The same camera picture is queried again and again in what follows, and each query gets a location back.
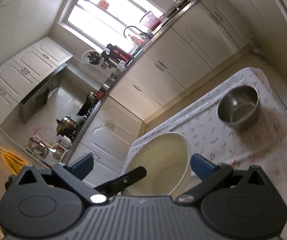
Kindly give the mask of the cream bowl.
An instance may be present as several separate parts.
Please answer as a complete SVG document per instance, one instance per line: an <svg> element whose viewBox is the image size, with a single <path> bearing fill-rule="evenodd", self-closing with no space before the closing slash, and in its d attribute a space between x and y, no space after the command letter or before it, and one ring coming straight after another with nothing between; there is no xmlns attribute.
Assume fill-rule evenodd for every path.
<svg viewBox="0 0 287 240"><path fill-rule="evenodd" d="M191 148L182 134L169 132L147 142L126 165L125 172L139 166L146 176L126 188L126 196L171 196L184 192L191 177Z"/></svg>

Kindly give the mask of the stainless steel bowl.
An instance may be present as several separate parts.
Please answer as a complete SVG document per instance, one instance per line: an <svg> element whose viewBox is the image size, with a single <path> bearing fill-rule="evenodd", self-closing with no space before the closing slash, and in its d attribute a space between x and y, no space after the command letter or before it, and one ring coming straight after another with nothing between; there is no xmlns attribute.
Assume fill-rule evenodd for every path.
<svg viewBox="0 0 287 240"><path fill-rule="evenodd" d="M220 100L218 118L233 129L246 129L259 119L261 102L258 90L243 85L233 88Z"/></svg>

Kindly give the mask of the white lower kitchen cabinets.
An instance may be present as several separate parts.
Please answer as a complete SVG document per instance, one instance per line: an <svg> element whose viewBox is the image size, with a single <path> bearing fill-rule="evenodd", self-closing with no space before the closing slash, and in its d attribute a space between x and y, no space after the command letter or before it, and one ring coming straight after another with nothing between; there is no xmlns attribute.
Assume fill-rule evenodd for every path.
<svg viewBox="0 0 287 240"><path fill-rule="evenodd" d="M248 23L229 0L196 0L131 62L86 121L64 157L101 156L118 172L143 126L205 83L250 41Z"/></svg>

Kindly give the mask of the kitchen window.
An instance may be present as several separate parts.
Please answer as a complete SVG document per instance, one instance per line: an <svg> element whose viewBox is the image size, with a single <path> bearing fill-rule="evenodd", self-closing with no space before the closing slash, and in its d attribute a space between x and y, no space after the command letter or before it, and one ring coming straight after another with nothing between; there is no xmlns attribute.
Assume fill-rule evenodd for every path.
<svg viewBox="0 0 287 240"><path fill-rule="evenodd" d="M130 52L135 46L131 37L138 35L128 29L125 38L124 28L134 25L147 31L140 24L144 14L162 16L167 8L166 0L66 0L58 24L92 48L103 50L112 44Z"/></svg>

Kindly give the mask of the dish rack with items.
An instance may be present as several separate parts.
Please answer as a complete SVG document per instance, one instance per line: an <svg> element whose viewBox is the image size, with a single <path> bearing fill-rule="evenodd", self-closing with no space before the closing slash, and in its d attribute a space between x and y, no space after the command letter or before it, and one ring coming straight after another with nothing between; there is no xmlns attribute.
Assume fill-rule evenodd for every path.
<svg viewBox="0 0 287 240"><path fill-rule="evenodd" d="M71 145L71 140L66 136L60 135L58 141L49 144L41 137L34 135L29 138L25 148L29 154L43 164L53 166L63 160Z"/></svg>

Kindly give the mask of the brass stock pot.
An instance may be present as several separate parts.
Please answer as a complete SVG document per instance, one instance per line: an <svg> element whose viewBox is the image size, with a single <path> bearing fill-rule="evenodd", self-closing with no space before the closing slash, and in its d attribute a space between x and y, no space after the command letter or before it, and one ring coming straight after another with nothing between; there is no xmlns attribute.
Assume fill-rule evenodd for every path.
<svg viewBox="0 0 287 240"><path fill-rule="evenodd" d="M78 124L70 116L65 116L61 120L57 119L56 122L57 136L61 135L62 137L66 136L72 139L79 131Z"/></svg>

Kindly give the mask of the yellow hanging towel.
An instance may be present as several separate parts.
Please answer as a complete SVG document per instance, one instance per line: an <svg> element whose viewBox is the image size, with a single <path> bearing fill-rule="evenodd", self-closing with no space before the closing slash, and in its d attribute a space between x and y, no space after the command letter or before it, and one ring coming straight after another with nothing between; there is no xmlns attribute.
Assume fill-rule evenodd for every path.
<svg viewBox="0 0 287 240"><path fill-rule="evenodd" d="M14 175L18 175L21 169L28 164L24 159L12 153L11 151L4 149L1 146L0 155L5 164L11 170L12 174Z"/></svg>

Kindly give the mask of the black frying pan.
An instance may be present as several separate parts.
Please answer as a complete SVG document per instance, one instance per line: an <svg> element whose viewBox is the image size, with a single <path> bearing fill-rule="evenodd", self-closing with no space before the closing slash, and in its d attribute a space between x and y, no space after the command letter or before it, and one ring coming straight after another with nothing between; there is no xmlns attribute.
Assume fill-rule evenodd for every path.
<svg viewBox="0 0 287 240"><path fill-rule="evenodd" d="M90 109L95 105L96 103L96 94L94 92L90 92L86 97L86 102L83 104L79 112L77 113L77 116L84 116L86 115Z"/></svg>

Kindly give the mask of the cherry print tablecloth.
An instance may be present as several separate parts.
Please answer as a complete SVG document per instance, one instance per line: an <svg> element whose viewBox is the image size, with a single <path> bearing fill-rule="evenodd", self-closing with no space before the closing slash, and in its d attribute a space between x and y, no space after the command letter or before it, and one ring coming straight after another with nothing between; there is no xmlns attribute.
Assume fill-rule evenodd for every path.
<svg viewBox="0 0 287 240"><path fill-rule="evenodd" d="M217 115L217 106L231 89L248 85L259 93L261 113L248 129L232 129ZM244 68L175 116L135 140L128 152L130 162L151 139L167 132L182 134L191 151L213 163L227 163L246 170L259 165L275 185L287 205L287 113L272 95L269 81L258 68ZM287 239L287 223L282 231Z"/></svg>

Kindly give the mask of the steel range hood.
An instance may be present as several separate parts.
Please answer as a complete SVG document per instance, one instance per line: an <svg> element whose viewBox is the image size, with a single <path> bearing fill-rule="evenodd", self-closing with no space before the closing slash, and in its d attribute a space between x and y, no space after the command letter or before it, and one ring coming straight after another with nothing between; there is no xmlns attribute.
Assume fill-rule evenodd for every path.
<svg viewBox="0 0 287 240"><path fill-rule="evenodd" d="M21 100L19 108L23 123L27 123L37 111L47 104L50 96L60 87L66 67L67 63L59 66Z"/></svg>

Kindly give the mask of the white upper cabinets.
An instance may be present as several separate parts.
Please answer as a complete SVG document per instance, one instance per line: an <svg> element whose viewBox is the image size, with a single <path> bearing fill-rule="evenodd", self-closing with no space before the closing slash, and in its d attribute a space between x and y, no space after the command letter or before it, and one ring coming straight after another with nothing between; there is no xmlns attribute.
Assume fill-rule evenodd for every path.
<svg viewBox="0 0 287 240"><path fill-rule="evenodd" d="M46 37L0 66L0 125L46 78L65 67L72 54Z"/></svg>

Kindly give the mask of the steel kettle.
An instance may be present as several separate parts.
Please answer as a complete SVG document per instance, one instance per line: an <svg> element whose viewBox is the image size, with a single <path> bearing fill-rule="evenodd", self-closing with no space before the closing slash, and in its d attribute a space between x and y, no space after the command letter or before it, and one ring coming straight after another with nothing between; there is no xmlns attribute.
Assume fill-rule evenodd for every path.
<svg viewBox="0 0 287 240"><path fill-rule="evenodd" d="M101 58L103 58L103 62L101 64L102 69L117 68L120 63L119 59L115 59L112 55L108 53L107 50L104 50L101 53Z"/></svg>

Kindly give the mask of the red thermos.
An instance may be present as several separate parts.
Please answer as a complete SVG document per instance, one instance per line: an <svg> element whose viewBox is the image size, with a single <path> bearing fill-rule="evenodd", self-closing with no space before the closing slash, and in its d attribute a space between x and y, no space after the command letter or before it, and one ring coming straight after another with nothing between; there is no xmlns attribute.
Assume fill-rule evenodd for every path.
<svg viewBox="0 0 287 240"><path fill-rule="evenodd" d="M124 61L125 63L128 63L129 61L131 61L134 58L131 54L125 52L123 49L121 49L118 46L108 44L107 48L110 51L110 55L114 59L118 59L120 61Z"/></svg>

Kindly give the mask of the pink plastic basket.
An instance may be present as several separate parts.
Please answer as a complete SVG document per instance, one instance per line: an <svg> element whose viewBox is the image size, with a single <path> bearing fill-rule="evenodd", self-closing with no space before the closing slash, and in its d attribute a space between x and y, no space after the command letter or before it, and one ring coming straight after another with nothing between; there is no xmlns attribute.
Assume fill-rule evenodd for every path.
<svg viewBox="0 0 287 240"><path fill-rule="evenodd" d="M160 25L160 23L161 21L153 14L152 11L146 12L140 19L140 24L147 27L151 31L154 31Z"/></svg>

